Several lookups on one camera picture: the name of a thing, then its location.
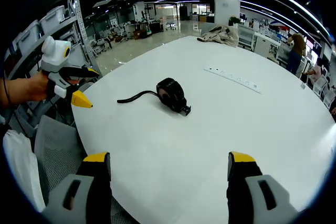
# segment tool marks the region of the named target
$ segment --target white pillar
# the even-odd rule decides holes
[[[239,18],[240,0],[215,0],[215,23],[228,25],[231,16]]]
[[[136,21],[141,21],[142,14],[143,12],[145,14],[145,3],[142,2],[136,2],[133,4],[133,12],[134,12],[134,18]]]

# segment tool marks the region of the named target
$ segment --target black tape measure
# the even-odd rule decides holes
[[[184,97],[184,92],[180,84],[172,78],[166,78],[163,81],[160,81],[156,85],[156,93],[154,91],[146,90],[142,91],[135,96],[125,99],[117,100],[117,103],[128,103],[136,100],[143,94],[153,94],[159,97],[160,101],[167,105],[171,110],[180,113],[184,112],[185,115],[188,115],[191,111],[191,106],[187,106],[187,100]]]

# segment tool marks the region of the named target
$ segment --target white round table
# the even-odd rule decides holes
[[[204,71],[226,70],[261,94]],[[191,113],[183,116],[146,94],[171,77]],[[331,162],[336,124],[294,75],[253,52],[185,37],[120,66],[85,91],[93,108],[72,107],[88,154],[111,156],[116,200],[140,223],[225,223],[227,158],[249,154],[302,210]]]

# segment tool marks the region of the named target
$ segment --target beige cloth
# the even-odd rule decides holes
[[[237,47],[239,42],[238,28],[233,26],[218,25],[210,29],[209,32],[202,34],[197,40],[202,42],[218,42],[228,46]]]

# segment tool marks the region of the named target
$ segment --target white plastic bin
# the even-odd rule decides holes
[[[22,55],[26,55],[33,44],[42,36],[40,23],[35,20],[18,37],[19,49]]]
[[[40,23],[45,34],[53,30],[64,19],[65,8],[64,5],[57,6],[44,16]]]

